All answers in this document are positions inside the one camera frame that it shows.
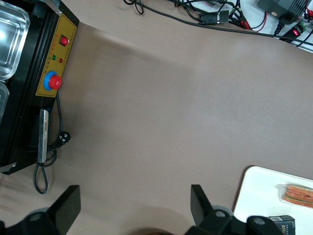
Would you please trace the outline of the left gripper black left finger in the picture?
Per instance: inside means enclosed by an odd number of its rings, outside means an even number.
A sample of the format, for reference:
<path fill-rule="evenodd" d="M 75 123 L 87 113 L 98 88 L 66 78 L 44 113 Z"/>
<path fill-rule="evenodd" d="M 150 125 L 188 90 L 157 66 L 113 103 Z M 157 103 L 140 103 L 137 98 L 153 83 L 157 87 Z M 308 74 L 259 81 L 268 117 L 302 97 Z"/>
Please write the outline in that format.
<path fill-rule="evenodd" d="M 29 213 L 17 224 L 7 227 L 7 235 L 65 235 L 81 211 L 79 185 L 69 186 L 48 208 Z"/>

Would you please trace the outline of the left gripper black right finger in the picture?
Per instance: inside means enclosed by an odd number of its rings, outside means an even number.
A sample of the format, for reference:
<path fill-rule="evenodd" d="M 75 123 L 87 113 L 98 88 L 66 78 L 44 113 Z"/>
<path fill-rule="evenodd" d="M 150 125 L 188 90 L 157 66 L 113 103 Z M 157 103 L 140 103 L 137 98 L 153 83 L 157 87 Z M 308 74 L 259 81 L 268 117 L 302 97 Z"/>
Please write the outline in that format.
<path fill-rule="evenodd" d="M 200 185 L 192 185 L 190 210 L 195 222 L 191 235 L 243 235 L 245 224 L 223 206 L 213 206 Z"/>

